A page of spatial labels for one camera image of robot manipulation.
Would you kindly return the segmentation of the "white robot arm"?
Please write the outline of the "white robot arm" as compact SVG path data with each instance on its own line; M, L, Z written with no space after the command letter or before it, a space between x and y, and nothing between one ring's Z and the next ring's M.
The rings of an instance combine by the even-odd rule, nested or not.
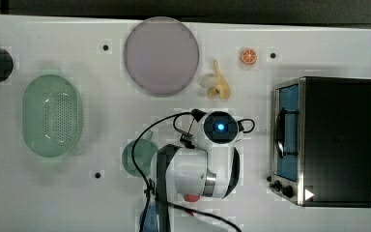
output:
M180 145L160 148L151 162L150 184L157 202L159 232L174 232L178 195L227 197L240 178L241 159L236 143L243 138L242 122L224 111L189 113L196 132L185 132Z

